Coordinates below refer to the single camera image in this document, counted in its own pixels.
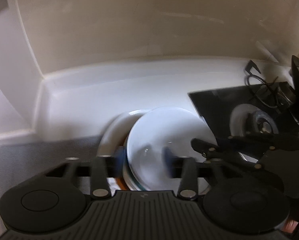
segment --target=white bowl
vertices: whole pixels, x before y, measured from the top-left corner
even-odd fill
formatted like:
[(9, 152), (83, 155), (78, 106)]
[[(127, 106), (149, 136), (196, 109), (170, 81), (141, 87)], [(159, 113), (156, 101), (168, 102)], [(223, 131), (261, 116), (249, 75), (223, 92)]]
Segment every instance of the white bowl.
[[(135, 123), (128, 136), (127, 157), (133, 175), (147, 190), (173, 190), (176, 193), (180, 179), (168, 176), (162, 149), (169, 147), (176, 156), (185, 155), (204, 162), (206, 159), (190, 145), (193, 138), (216, 144), (207, 123), (190, 111), (160, 107), (146, 113)], [(199, 192), (207, 187), (208, 183), (199, 178)]]
[(128, 136), (133, 125), (150, 109), (139, 109), (129, 113), (120, 114), (106, 129), (96, 155), (111, 155), (113, 154), (122, 140)]

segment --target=white countertop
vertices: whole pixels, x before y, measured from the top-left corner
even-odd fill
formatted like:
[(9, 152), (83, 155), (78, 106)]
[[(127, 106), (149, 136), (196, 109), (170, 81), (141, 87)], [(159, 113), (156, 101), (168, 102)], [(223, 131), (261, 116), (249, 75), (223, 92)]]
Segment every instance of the white countertop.
[[(196, 113), (188, 93), (244, 85), (248, 59), (119, 62), (55, 73), (44, 81), (36, 130), (45, 141), (99, 135), (121, 113), (177, 106)], [(289, 67), (256, 61), (270, 82)]]

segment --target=circular pad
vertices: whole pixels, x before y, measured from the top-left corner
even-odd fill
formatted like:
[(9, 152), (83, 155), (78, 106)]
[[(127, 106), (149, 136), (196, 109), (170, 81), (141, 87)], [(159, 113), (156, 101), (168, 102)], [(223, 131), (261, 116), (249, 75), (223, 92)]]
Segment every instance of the circular pad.
[(49, 210), (58, 203), (58, 196), (48, 190), (34, 190), (23, 196), (22, 205), (31, 211)]
[(203, 208), (215, 223), (240, 234), (279, 228), (289, 214), (288, 200), (279, 190), (248, 178), (218, 183), (204, 197)]
[(0, 215), (9, 228), (44, 233), (74, 222), (85, 206), (84, 194), (66, 179), (43, 177), (5, 192)]

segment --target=ribbed rubber surface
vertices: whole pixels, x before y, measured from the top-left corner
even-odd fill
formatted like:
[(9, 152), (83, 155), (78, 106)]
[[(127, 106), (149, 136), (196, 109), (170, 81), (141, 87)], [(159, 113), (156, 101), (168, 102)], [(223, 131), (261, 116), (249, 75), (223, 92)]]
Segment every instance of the ribbed rubber surface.
[(177, 199), (171, 191), (117, 191), (109, 200), (95, 201), (74, 225), (45, 235), (7, 231), (1, 240), (235, 240), (287, 239), (274, 231), (241, 236), (212, 224), (197, 203)]

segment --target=metal bolt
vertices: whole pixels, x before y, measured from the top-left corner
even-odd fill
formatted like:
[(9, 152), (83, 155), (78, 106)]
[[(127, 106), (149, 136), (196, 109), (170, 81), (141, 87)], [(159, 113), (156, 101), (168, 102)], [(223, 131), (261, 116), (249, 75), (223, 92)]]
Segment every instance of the metal bolt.
[(196, 192), (191, 189), (184, 189), (180, 192), (180, 195), (185, 198), (193, 198), (196, 196)]
[(272, 132), (272, 127), (268, 122), (263, 122), (263, 127), (262, 127), (263, 132), (271, 133)]
[(79, 160), (80, 158), (77, 158), (77, 157), (67, 157), (65, 159), (68, 160), (68, 161), (76, 161), (76, 160)]
[(106, 189), (103, 189), (103, 188), (98, 188), (96, 190), (93, 191), (93, 195), (95, 197), (105, 197), (108, 195), (108, 191)]

